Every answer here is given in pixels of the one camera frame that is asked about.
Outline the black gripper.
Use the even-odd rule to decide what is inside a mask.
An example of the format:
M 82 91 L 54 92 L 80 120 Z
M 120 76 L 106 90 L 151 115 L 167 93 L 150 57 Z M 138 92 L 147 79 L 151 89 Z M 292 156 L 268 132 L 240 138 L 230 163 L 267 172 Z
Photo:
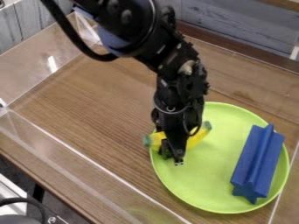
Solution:
M 188 69 L 179 70 L 174 80 L 158 78 L 154 94 L 152 121 L 156 129 L 166 135 L 159 155 L 164 160 L 174 158 L 176 165 L 183 164 L 188 139 L 202 128 L 204 95 L 210 88 L 204 65 L 190 60 L 187 67 Z

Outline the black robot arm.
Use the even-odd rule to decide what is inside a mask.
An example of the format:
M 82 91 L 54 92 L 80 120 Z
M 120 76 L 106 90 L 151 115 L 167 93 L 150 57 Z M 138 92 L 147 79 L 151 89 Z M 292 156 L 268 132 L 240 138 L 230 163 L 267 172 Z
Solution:
M 207 70 L 192 43 L 176 28 L 175 10 L 155 0 L 72 0 L 75 9 L 98 23 L 103 46 L 116 57 L 132 57 L 156 73 L 155 129 L 164 133 L 158 148 L 183 163 L 187 141 L 202 127 Z

